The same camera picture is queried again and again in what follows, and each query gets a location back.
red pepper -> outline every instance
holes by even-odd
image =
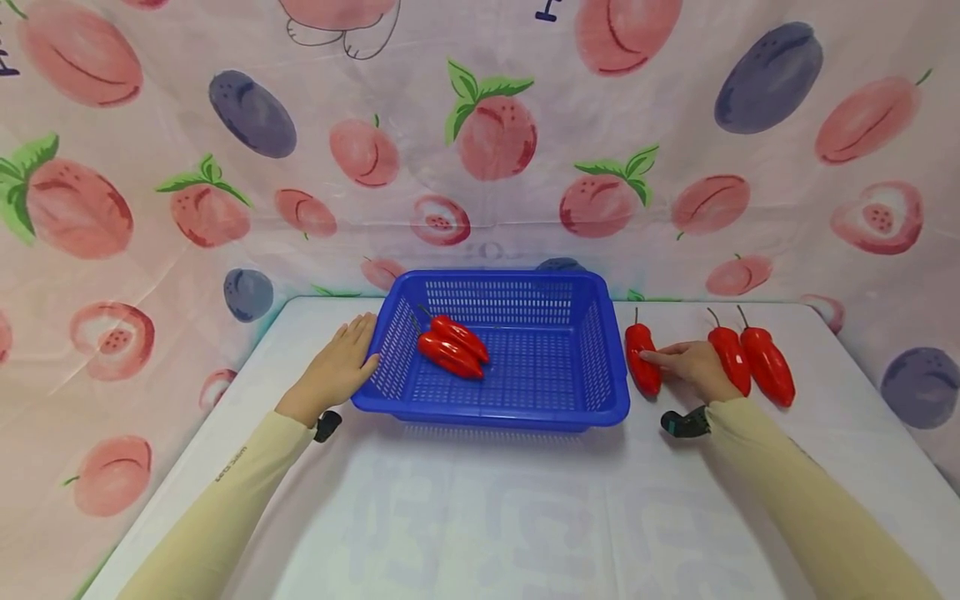
[[[736,307],[747,326],[740,334],[740,343],[747,353],[750,371],[756,384],[768,398],[783,407],[793,404],[797,390],[793,385],[793,374],[783,358],[783,353],[774,344],[774,338],[766,329],[750,327],[747,316],[739,305]]]
[[[426,331],[417,340],[417,349],[430,362],[464,379],[483,379],[477,357],[443,337],[437,331]]]
[[[430,311],[423,306],[420,307],[420,310],[425,312],[428,317],[430,316]],[[487,352],[487,347],[480,341],[480,338],[446,315],[433,317],[430,320],[430,330],[436,331],[442,338],[457,343],[457,345],[476,356],[481,363],[490,362],[490,353]]]
[[[729,327],[721,327],[720,319],[715,312],[707,309],[717,326],[707,336],[707,340],[713,344],[713,349],[720,356],[720,363],[727,374],[727,378],[740,391],[744,397],[750,395],[750,363],[744,356],[743,347],[740,346],[740,338]]]
[[[652,365],[640,358],[643,350],[657,351],[654,346],[650,329],[646,325],[636,322],[637,309],[634,308],[634,324],[627,327],[627,366],[630,375],[634,377],[634,385],[640,393],[648,397],[656,397],[660,393],[660,367]]]

fabric backdrop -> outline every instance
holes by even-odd
[[[810,303],[957,487],[958,12],[2,0],[0,596],[82,588],[284,302],[415,268]]]

hand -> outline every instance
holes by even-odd
[[[640,358],[692,385],[707,404],[743,397],[727,378],[710,342],[681,342],[659,352],[644,350]]]
[[[300,380],[280,399],[276,412],[312,428],[325,410],[349,400],[380,365],[379,354],[364,360],[374,325],[376,315],[372,313],[357,315],[349,324],[341,325]]]

left hand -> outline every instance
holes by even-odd
[[[376,315],[357,315],[343,324],[320,351],[275,410],[312,429],[325,410],[343,404],[370,379],[380,355],[367,359]]]

right hand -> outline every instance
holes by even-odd
[[[707,404],[743,397],[727,378],[710,342],[680,342],[657,352],[644,350],[640,358],[692,385]]]

